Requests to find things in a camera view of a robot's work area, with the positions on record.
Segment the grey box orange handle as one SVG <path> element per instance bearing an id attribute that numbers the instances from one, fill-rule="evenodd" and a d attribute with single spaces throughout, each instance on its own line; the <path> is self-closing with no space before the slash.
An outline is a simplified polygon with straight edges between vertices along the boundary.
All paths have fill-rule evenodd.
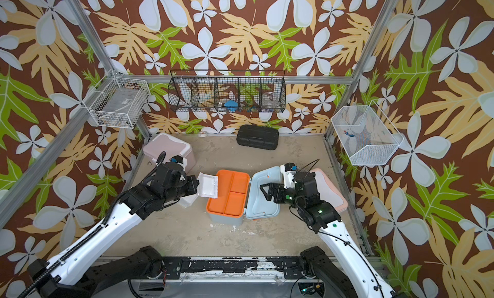
<path id="1" fill-rule="evenodd" d="M 280 205 L 267 201 L 261 191 L 266 183 L 281 183 L 280 167 L 275 166 L 254 174 L 222 169 L 217 172 L 217 198 L 207 203 L 207 213 L 214 223 L 240 226 L 245 218 L 258 220 L 273 218 L 280 213 Z"/>

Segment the white and salmon first aid box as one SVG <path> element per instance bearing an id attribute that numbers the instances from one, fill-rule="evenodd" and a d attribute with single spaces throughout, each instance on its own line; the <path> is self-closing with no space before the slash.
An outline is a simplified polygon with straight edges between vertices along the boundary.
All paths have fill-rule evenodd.
<path id="1" fill-rule="evenodd" d="M 338 213 L 346 211 L 348 208 L 347 200 L 323 170 L 317 168 L 311 170 L 311 172 L 315 173 L 316 185 L 321 200 L 330 203 Z"/>

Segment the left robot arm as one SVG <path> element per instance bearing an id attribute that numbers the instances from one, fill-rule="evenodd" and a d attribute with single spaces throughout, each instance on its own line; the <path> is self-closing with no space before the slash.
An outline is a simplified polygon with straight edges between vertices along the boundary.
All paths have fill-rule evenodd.
<path id="1" fill-rule="evenodd" d="M 140 183 L 121 192 L 105 217 L 85 235 L 49 260 L 37 259 L 30 264 L 32 284 L 20 297 L 28 297 L 32 292 L 41 297 L 91 297 L 123 280 L 160 276 L 163 258 L 151 246 L 105 265 L 94 263 L 151 214 L 198 192 L 198 179 L 185 173 L 183 163 L 182 156 L 168 159 L 162 152 L 156 167 Z"/>

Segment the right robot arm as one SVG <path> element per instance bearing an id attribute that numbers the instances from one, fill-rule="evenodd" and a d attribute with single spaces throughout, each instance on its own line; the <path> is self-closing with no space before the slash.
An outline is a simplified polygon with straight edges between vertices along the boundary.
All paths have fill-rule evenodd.
<path id="1" fill-rule="evenodd" d="M 326 297 L 400 296 L 356 246 L 337 210 L 321 199 L 315 173 L 290 171 L 283 173 L 282 183 L 264 183 L 259 189 L 267 201 L 296 209 L 297 218 L 336 257 L 340 268 L 318 247 L 307 249 L 300 256 L 304 275 L 322 281 Z"/>

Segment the pink medicine chest box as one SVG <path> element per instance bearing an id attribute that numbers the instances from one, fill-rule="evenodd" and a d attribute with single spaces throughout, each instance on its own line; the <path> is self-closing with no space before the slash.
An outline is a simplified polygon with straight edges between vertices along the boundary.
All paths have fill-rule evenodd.
<path id="1" fill-rule="evenodd" d="M 188 173 L 195 165 L 196 158 L 192 146 L 172 135 L 161 133 L 148 142 L 144 148 L 144 155 L 153 161 L 157 161 L 162 152 L 166 152 L 165 161 L 169 161 L 173 156 L 180 155 L 183 157 L 183 166 Z"/>

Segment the black hard case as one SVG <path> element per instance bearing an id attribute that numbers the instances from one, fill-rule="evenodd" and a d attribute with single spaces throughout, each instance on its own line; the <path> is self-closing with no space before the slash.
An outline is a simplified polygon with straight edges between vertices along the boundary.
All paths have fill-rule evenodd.
<path id="1" fill-rule="evenodd" d="M 236 141 L 240 146 L 273 151 L 279 143 L 279 131 L 266 126 L 243 125 L 237 132 Z"/>

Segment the blue item in black basket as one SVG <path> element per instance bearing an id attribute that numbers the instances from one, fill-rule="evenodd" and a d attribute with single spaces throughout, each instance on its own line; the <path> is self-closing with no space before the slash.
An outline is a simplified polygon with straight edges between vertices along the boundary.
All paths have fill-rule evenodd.
<path id="1" fill-rule="evenodd" d="M 230 100 L 225 103 L 225 108 L 228 112 L 233 113 L 239 109 L 239 105 L 237 102 Z"/>

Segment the white mesh basket right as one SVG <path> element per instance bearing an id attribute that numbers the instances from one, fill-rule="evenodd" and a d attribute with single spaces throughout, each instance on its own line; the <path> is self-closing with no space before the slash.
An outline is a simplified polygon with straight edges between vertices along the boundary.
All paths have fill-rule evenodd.
<path id="1" fill-rule="evenodd" d="M 355 166 L 386 165 L 404 141 L 375 102 L 343 106 L 331 118 L 338 139 Z"/>

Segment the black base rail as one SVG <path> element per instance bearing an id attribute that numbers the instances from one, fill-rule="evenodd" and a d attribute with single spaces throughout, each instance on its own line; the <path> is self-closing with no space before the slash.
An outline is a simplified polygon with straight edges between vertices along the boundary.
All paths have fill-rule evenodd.
<path id="1" fill-rule="evenodd" d="M 162 270 L 166 280 L 179 280 L 187 274 L 227 274 L 242 276 L 267 275 L 281 279 L 297 279 L 307 273 L 307 264 L 299 256 L 275 257 L 164 257 Z"/>

